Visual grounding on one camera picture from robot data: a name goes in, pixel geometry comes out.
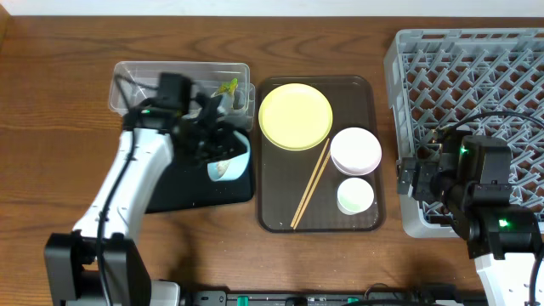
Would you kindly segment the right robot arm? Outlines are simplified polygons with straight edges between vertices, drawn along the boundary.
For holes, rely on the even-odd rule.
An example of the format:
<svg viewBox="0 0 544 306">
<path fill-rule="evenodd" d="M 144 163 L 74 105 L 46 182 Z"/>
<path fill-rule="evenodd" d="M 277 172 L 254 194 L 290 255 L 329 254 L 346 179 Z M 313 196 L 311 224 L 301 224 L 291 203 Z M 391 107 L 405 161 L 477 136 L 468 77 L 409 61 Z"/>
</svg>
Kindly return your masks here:
<svg viewBox="0 0 544 306">
<path fill-rule="evenodd" d="M 466 130 L 444 130 L 438 142 L 436 160 L 401 158 L 398 193 L 451 213 L 488 304 L 541 305 L 543 239 L 535 214 L 510 202 L 507 142 Z"/>
</svg>

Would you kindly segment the pink bowl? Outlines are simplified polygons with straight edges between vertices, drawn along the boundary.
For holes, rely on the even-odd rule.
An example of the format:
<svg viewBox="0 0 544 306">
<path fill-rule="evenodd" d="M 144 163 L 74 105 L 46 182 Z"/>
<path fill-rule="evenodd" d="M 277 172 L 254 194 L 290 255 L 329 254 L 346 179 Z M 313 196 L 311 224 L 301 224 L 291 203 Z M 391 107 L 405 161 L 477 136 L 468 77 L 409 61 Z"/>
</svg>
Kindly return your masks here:
<svg viewBox="0 0 544 306">
<path fill-rule="evenodd" d="M 336 168 L 348 176 L 372 173 L 382 160 L 382 147 L 377 137 L 361 127 L 348 127 L 337 133 L 330 152 Z"/>
</svg>

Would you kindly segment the wooden chopstick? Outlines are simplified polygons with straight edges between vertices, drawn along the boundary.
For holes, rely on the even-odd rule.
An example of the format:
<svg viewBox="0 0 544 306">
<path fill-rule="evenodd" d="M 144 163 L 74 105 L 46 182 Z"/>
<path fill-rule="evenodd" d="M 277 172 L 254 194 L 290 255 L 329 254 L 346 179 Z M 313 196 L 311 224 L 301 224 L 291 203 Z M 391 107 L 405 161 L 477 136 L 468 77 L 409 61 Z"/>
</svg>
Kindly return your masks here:
<svg viewBox="0 0 544 306">
<path fill-rule="evenodd" d="M 316 176 L 315 176 L 315 178 L 314 178 L 314 181 L 313 181 L 313 183 L 312 183 L 312 186 L 310 187 L 310 190 L 309 190 L 309 193 L 308 193 L 308 195 L 307 195 L 307 197 L 306 197 L 305 203 L 303 204 L 303 210 L 301 211 L 301 213 L 300 213 L 300 215 L 299 215 L 299 217 L 298 217 L 298 220 L 297 220 L 297 222 L 295 223 L 295 229 L 294 229 L 294 230 L 296 230 L 296 229 L 298 228 L 298 225 L 300 224 L 300 222 L 301 222 L 301 220 L 302 220 L 302 217 L 303 217 L 304 213 L 305 213 L 306 210 L 307 210 L 307 207 L 308 207 L 308 205 L 309 205 L 309 202 L 310 202 L 310 200 L 311 200 L 313 194 L 315 193 L 315 190 L 316 190 L 316 188 L 317 188 L 317 185 L 318 185 L 319 182 L 320 182 L 320 179 L 321 179 L 321 177 L 322 177 L 322 175 L 323 175 L 323 173 L 324 173 L 324 171 L 325 171 L 325 169 L 326 169 L 326 166 L 327 166 L 327 164 L 328 164 L 330 158 L 331 158 L 331 152 L 330 152 L 330 151 L 327 151 L 327 152 L 324 154 L 324 157 L 323 157 L 323 159 L 322 159 L 322 162 L 321 162 L 320 166 L 318 167 L 318 172 L 317 172 L 317 174 L 316 174 Z"/>
<path fill-rule="evenodd" d="M 326 142 L 325 142 L 325 144 L 324 144 L 324 146 L 322 148 L 322 151 L 321 151 L 321 153 L 320 153 L 320 155 L 319 155 L 319 157 L 317 159 L 317 162 L 314 165 L 313 172 L 311 173 L 311 175 L 309 177 L 309 181 L 308 181 L 308 183 L 306 185 L 306 188 L 305 188 L 305 190 L 303 192 L 303 196 L 302 196 L 302 198 L 301 198 L 301 200 L 300 200 L 300 202 L 299 202 L 299 204 L 297 206 L 297 210 L 296 210 L 296 212 L 295 212 L 295 214 L 293 216 L 293 219 L 291 221 L 290 226 L 293 229 L 295 229 L 295 223 L 297 222 L 298 217 L 299 217 L 301 211 L 303 210 L 303 204 L 305 203 L 305 200 L 306 200 L 306 197 L 307 197 L 307 195 L 309 193 L 310 187 L 312 186 L 312 183 L 313 183 L 313 181 L 315 179 L 315 176 L 316 176 L 316 174 L 318 172 L 318 167 L 320 166 L 320 164 L 322 162 L 322 159 L 324 157 L 324 154 L 326 153 L 326 149 L 327 149 L 327 146 L 328 146 L 329 142 L 330 142 L 330 138 L 327 138 Z"/>
</svg>

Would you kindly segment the blue bowl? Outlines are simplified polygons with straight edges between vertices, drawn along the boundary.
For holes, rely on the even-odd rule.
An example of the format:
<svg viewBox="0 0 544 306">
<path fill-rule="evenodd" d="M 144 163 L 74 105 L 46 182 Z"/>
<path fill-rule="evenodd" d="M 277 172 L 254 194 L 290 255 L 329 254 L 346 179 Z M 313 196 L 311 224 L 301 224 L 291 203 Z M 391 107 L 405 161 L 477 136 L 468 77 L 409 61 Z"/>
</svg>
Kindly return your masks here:
<svg viewBox="0 0 544 306">
<path fill-rule="evenodd" d="M 234 135 L 246 146 L 246 152 L 236 157 L 233 157 L 229 160 L 225 160 L 225 161 L 230 161 L 230 164 L 229 164 L 229 168 L 227 172 L 221 178 L 217 174 L 217 170 L 216 170 L 217 162 L 208 163 L 207 164 L 208 177 L 213 182 L 237 180 L 246 171 L 249 165 L 250 156 L 251 156 L 250 142 L 248 138 L 240 132 L 234 132 Z"/>
</svg>

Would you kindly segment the green snack wrapper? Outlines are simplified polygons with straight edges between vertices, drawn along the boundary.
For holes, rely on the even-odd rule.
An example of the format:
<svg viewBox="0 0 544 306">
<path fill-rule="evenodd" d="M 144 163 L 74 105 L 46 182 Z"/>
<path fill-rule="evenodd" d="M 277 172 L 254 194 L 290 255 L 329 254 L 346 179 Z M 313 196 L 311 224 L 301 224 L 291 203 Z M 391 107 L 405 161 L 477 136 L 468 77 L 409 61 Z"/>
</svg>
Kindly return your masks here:
<svg viewBox="0 0 544 306">
<path fill-rule="evenodd" d="M 233 78 L 229 82 L 223 82 L 215 92 L 212 93 L 211 97 L 216 97 L 222 94 L 228 94 L 229 96 L 234 96 L 235 91 L 238 88 L 238 79 Z"/>
</svg>

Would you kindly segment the yellow plate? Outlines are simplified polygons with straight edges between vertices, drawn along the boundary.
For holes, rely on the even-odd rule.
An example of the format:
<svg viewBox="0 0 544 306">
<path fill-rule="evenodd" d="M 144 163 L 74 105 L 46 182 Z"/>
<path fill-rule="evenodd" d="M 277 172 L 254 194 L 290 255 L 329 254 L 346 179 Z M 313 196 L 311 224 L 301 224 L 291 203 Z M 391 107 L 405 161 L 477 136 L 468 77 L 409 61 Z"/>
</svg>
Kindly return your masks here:
<svg viewBox="0 0 544 306">
<path fill-rule="evenodd" d="M 273 145 L 283 150 L 308 150 L 329 134 L 332 106 L 320 90 L 302 83 L 288 83 L 264 96 L 258 123 Z"/>
</svg>

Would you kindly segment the rice food waste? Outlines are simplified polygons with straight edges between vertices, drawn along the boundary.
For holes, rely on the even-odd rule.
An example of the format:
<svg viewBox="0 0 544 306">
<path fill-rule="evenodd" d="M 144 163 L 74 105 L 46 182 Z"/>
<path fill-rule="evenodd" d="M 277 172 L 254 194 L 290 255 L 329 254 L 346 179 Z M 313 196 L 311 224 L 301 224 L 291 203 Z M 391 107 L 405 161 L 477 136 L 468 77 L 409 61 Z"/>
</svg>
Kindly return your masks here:
<svg viewBox="0 0 544 306">
<path fill-rule="evenodd" d="M 224 174 L 227 172 L 228 168 L 230 166 L 230 161 L 218 161 L 216 164 L 216 170 L 218 176 L 221 178 L 224 176 Z"/>
</svg>

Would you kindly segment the white cup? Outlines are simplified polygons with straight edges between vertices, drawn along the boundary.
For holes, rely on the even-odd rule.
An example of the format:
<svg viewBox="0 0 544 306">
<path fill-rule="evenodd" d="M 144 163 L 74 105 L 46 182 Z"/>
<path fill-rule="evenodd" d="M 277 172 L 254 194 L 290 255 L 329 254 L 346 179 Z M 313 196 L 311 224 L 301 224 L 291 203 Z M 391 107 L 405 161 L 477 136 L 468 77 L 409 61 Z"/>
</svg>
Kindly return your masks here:
<svg viewBox="0 0 544 306">
<path fill-rule="evenodd" d="M 337 189 L 337 207 L 346 215 L 368 210 L 374 203 L 374 190 L 362 178 L 345 179 Z"/>
</svg>

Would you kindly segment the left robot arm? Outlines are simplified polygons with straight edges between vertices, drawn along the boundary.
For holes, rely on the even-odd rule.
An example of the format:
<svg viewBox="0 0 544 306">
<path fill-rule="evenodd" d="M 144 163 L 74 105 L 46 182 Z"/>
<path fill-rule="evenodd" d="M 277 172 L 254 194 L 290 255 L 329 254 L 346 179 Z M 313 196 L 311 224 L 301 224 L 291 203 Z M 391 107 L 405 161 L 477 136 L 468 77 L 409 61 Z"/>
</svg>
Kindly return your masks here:
<svg viewBox="0 0 544 306">
<path fill-rule="evenodd" d="M 225 121 L 236 84 L 207 93 L 191 78 L 163 72 L 155 95 L 131 103 L 116 157 L 85 214 L 68 234 L 53 233 L 44 248 L 55 305 L 179 305 L 181 286 L 152 280 L 136 240 L 163 172 L 174 160 L 196 165 L 247 152 Z"/>
</svg>

